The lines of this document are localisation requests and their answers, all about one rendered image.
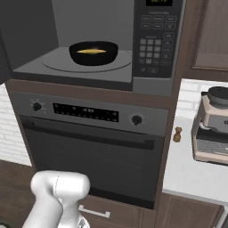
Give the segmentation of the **brown drawer front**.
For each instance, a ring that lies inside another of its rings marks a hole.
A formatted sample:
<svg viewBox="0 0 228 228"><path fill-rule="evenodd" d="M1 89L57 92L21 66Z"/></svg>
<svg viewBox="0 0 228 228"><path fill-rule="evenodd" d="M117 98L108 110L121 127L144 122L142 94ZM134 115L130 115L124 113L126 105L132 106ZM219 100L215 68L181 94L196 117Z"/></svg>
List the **brown drawer front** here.
<svg viewBox="0 0 228 228"><path fill-rule="evenodd" d="M110 218L91 215L81 211L91 228L155 228L158 212L125 203L88 195L78 205L105 213L110 211Z"/></svg>

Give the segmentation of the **brown wall cupboard door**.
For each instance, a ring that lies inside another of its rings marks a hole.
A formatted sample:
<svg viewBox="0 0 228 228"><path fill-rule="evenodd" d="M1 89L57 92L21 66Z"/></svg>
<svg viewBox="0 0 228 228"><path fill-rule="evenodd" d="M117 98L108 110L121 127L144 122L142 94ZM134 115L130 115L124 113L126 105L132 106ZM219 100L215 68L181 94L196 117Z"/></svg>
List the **brown wall cupboard door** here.
<svg viewBox="0 0 228 228"><path fill-rule="evenodd" d="M228 0L207 0L194 67L228 71Z"/></svg>

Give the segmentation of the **dark microwave door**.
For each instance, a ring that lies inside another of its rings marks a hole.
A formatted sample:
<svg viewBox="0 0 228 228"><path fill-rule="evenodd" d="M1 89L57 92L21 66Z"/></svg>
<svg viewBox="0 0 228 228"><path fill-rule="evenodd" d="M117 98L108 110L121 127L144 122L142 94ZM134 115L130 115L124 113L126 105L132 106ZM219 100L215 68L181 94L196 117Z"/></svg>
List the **dark microwave door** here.
<svg viewBox="0 0 228 228"><path fill-rule="evenodd" d="M12 78L11 63L0 31L0 85Z"/></svg>

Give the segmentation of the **black bowl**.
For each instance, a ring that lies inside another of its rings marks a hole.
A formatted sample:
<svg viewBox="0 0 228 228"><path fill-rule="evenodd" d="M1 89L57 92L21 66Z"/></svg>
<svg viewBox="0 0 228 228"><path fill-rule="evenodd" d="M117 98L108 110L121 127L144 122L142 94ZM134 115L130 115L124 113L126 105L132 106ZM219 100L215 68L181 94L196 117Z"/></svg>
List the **black bowl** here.
<svg viewBox="0 0 228 228"><path fill-rule="evenodd" d="M108 41L87 41L69 47L71 59L83 66L102 66L115 61L118 45Z"/></svg>

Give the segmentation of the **small brown pepper shaker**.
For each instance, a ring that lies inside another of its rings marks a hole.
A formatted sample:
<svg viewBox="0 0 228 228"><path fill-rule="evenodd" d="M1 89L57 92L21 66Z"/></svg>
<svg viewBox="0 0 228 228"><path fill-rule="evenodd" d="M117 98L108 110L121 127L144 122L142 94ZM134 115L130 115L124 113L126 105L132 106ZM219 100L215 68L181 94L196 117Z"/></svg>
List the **small brown pepper shaker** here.
<svg viewBox="0 0 228 228"><path fill-rule="evenodd" d="M179 143L181 141L181 132L182 132L182 128L177 126L175 128L175 134L174 134L174 137L173 137L173 140L176 142L176 143Z"/></svg>

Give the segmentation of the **beige coffee machine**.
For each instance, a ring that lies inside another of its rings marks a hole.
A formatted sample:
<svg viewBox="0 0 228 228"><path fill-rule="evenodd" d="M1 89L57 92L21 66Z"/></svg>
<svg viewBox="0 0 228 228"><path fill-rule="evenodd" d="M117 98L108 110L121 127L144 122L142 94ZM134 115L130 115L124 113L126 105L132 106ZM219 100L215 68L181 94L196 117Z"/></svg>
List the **beige coffee machine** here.
<svg viewBox="0 0 228 228"><path fill-rule="evenodd" d="M195 160L228 166L228 87L212 86L201 93L191 145Z"/></svg>

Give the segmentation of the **black oven door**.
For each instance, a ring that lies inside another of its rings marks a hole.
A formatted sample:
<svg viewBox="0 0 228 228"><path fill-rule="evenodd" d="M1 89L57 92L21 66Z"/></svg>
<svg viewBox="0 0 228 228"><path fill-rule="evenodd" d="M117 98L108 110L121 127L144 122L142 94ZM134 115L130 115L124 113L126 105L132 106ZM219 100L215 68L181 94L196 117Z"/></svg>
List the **black oven door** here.
<svg viewBox="0 0 228 228"><path fill-rule="evenodd" d="M164 138L153 135L154 148L141 150L70 140L63 146L36 143L24 130L38 171L59 170L87 175L93 196L142 208L154 208Z"/></svg>

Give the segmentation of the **grey built-in oven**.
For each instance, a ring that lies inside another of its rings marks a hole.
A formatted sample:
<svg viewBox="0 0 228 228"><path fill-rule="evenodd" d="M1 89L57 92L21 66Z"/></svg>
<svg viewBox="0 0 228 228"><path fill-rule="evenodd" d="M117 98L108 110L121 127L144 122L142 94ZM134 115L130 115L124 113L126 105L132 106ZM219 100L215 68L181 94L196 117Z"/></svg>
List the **grey built-in oven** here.
<svg viewBox="0 0 228 228"><path fill-rule="evenodd" d="M90 193L152 209L168 111L12 93L38 171L87 175Z"/></svg>

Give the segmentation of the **yellow food in bowl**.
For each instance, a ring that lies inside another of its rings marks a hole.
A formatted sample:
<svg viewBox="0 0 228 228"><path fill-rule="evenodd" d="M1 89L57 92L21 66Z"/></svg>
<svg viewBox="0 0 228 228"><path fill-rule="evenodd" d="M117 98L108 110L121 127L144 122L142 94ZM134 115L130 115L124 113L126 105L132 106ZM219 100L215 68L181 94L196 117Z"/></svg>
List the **yellow food in bowl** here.
<svg viewBox="0 0 228 228"><path fill-rule="evenodd" d="M84 49L84 50L79 50L77 53L83 53L83 54L98 54L98 53L106 53L106 50L102 49Z"/></svg>

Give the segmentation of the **grey microwave oven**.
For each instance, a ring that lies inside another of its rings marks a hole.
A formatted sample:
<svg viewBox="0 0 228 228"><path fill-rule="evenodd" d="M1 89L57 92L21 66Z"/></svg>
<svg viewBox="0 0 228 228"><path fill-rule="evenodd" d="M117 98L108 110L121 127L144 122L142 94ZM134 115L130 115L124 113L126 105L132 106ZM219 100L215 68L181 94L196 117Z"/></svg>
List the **grey microwave oven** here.
<svg viewBox="0 0 228 228"><path fill-rule="evenodd" d="M9 79L172 93L186 0L0 0Z"/></svg>

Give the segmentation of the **brown base cupboard door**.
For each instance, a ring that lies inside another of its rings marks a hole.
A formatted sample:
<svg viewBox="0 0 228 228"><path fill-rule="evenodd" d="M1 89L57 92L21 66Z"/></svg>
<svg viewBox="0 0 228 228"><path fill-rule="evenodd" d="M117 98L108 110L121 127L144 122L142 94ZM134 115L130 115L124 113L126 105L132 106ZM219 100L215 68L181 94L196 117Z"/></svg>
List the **brown base cupboard door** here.
<svg viewBox="0 0 228 228"><path fill-rule="evenodd" d="M224 207L162 193L156 228L215 228Z"/></svg>

